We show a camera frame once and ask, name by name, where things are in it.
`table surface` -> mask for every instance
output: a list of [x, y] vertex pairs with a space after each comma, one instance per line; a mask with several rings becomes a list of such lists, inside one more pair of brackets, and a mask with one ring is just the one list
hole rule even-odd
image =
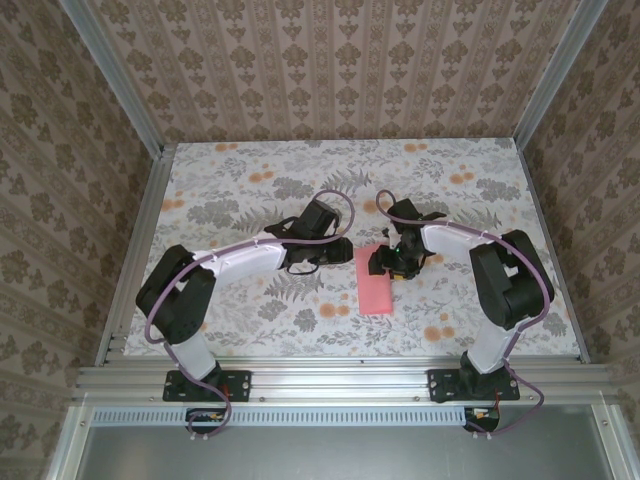
[[[520, 158], [511, 139], [357, 140], [180, 144], [156, 226], [145, 278], [164, 251], [217, 248], [299, 215], [324, 188], [347, 193], [360, 247], [384, 240], [382, 188], [421, 213], [503, 234], [524, 230], [556, 286], [549, 316], [514, 354], [578, 355], [576, 334]], [[337, 196], [322, 198], [344, 214]], [[468, 263], [436, 255], [411, 281], [393, 282], [392, 315], [358, 312], [355, 264], [308, 276], [254, 275], [213, 294], [202, 331], [220, 356], [460, 355], [488, 321]], [[146, 343], [136, 310], [125, 354], [162, 355]]]

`pink block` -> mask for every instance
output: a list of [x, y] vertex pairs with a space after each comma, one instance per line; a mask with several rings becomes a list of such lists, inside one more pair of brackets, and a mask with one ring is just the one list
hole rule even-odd
[[369, 275], [369, 259], [380, 245], [384, 244], [376, 243], [356, 248], [354, 252], [360, 315], [393, 313], [391, 277], [389, 275]]

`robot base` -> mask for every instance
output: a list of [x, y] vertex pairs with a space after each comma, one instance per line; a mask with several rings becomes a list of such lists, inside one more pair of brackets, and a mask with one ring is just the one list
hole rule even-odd
[[495, 401], [497, 396], [500, 400], [520, 399], [518, 382], [504, 367], [480, 374], [469, 361], [467, 352], [462, 355], [460, 365], [460, 368], [427, 370], [431, 401]]
[[[249, 370], [220, 370], [215, 378], [205, 377], [209, 383], [232, 402], [248, 402], [251, 393], [251, 372]], [[179, 370], [167, 373], [162, 400], [165, 402], [220, 402], [218, 396], [187, 380]]]

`black bracket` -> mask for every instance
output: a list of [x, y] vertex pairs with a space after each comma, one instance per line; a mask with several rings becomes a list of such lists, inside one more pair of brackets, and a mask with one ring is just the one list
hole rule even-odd
[[199, 435], [207, 435], [218, 429], [219, 423], [224, 418], [226, 408], [188, 408], [184, 416], [185, 424], [189, 424], [189, 419], [193, 418], [192, 423], [211, 423], [213, 425], [193, 425], [192, 430]]
[[[232, 402], [248, 402], [251, 394], [251, 372], [249, 370], [220, 370], [215, 387]], [[162, 400], [165, 402], [218, 402], [220, 398], [210, 390], [191, 383], [179, 370], [167, 373]]]
[[[193, 254], [182, 245], [174, 245], [164, 253], [136, 295], [136, 305], [145, 316], [149, 316], [169, 282], [191, 263]], [[182, 290], [173, 287], [153, 319], [153, 325], [170, 345], [185, 342], [202, 326], [216, 279], [211, 270], [198, 266], [182, 283]]]
[[460, 368], [427, 370], [427, 386], [431, 401], [492, 401], [496, 394], [501, 400], [519, 400], [518, 382], [507, 369], [481, 374], [473, 367], [467, 352], [462, 354]]

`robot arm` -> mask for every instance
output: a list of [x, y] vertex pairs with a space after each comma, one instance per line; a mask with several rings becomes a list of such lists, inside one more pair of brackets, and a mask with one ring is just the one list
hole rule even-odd
[[298, 217], [265, 228], [253, 237], [253, 245], [240, 242], [222, 249], [189, 252], [182, 245], [169, 248], [136, 296], [136, 305], [149, 316], [169, 283], [188, 265], [212, 257], [182, 278], [182, 288], [173, 287], [152, 320], [171, 346], [176, 359], [196, 380], [216, 384], [220, 366], [200, 333], [214, 289], [246, 276], [307, 261], [315, 265], [340, 264], [353, 258], [353, 245], [342, 237], [323, 244], [295, 241], [322, 240], [339, 214], [323, 202], [313, 200]]
[[[408, 199], [396, 202], [387, 213], [397, 219], [418, 222], [444, 217], [437, 212], [423, 216]], [[424, 259], [436, 253], [471, 263], [478, 299], [489, 322], [483, 324], [473, 346], [462, 357], [463, 385], [458, 393], [464, 390], [470, 396], [484, 396], [492, 386], [491, 379], [501, 374], [505, 355], [519, 334], [519, 327], [543, 309], [544, 297], [537, 280], [504, 246], [478, 234], [446, 224], [415, 225], [400, 221], [393, 224], [396, 233], [389, 234], [388, 247], [380, 247], [372, 255], [370, 274], [388, 272], [393, 278], [411, 279], [420, 272]], [[553, 301], [553, 286], [529, 237], [514, 230], [503, 235], [502, 240], [523, 254], [540, 273]]]

